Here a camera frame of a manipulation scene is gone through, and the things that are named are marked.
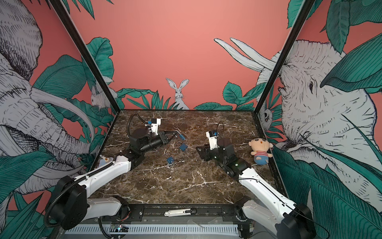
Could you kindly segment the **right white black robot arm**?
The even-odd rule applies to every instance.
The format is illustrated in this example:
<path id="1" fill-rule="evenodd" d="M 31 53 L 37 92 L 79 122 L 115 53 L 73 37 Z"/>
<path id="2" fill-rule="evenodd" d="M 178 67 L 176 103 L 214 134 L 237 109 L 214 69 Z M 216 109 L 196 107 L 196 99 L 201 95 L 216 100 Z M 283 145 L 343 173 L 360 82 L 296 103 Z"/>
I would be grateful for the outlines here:
<path id="1" fill-rule="evenodd" d="M 227 138 L 211 139 L 196 148 L 204 161 L 213 160 L 225 173 L 251 191 L 261 202 L 241 200 L 238 219 L 260 223 L 279 239 L 314 239 L 317 235 L 310 209 L 282 195 L 251 165 L 235 153 Z"/>

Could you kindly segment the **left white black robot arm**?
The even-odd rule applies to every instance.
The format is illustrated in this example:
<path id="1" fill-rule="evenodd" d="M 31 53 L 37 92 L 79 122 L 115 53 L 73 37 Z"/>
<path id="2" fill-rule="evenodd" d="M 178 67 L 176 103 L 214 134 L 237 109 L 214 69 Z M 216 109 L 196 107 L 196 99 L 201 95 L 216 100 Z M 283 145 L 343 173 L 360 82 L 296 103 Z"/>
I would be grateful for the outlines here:
<path id="1" fill-rule="evenodd" d="M 65 176 L 57 183 L 45 208 L 43 223 L 48 228 L 74 228 L 82 221 L 103 216 L 115 216 L 128 210 L 128 203 L 120 197 L 91 199 L 90 196 L 114 178 L 142 163 L 148 151 L 169 143 L 181 134 L 177 131 L 149 132 L 139 128 L 129 134 L 128 147 L 113 160 L 75 178 Z"/>

